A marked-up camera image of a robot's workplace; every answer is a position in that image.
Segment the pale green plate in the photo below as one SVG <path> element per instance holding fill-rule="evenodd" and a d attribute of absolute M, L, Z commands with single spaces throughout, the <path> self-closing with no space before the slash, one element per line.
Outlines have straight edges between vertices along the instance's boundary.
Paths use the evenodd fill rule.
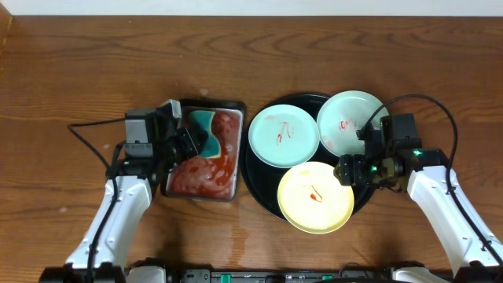
<path fill-rule="evenodd" d="M 358 139 L 356 131 L 382 104 L 360 90 L 347 90 L 329 98 L 316 119 L 323 146 L 335 156 L 363 154 L 364 142 Z"/>

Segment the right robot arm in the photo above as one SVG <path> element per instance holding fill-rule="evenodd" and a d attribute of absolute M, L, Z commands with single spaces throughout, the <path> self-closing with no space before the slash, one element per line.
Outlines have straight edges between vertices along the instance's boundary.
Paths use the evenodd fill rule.
<path fill-rule="evenodd" d="M 405 190 L 442 244 L 455 282 L 501 282 L 502 243 L 464 194 L 440 149 L 401 149 L 375 158 L 342 155 L 334 175 L 342 185 Z"/>

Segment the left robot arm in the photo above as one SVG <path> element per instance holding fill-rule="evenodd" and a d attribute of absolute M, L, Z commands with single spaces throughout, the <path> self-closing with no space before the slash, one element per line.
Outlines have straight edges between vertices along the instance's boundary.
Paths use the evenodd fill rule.
<path fill-rule="evenodd" d="M 125 282 L 126 257 L 156 188 L 175 166 L 199 156 L 208 130 L 189 126 L 146 130 L 127 138 L 106 164 L 105 195 L 94 220 L 62 267 L 47 267 L 41 282 Z"/>

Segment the yellow plate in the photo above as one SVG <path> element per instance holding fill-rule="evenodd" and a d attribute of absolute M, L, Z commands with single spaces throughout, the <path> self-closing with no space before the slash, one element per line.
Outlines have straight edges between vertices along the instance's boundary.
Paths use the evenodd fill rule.
<path fill-rule="evenodd" d="M 341 228 L 354 209 L 354 193 L 333 174 L 334 167 L 310 161 L 290 168 L 281 178 L 277 202 L 283 216 L 306 233 Z"/>

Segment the green scrub sponge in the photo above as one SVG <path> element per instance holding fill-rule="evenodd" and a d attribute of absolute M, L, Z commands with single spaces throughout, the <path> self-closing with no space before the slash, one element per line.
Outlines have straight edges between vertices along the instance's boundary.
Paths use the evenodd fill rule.
<path fill-rule="evenodd" d="M 207 136 L 200 153 L 200 156 L 206 159 L 215 159 L 221 156 L 220 142 L 211 129 L 214 117 L 215 112 L 207 110 L 195 110 L 189 114 L 189 120 L 203 130 Z"/>

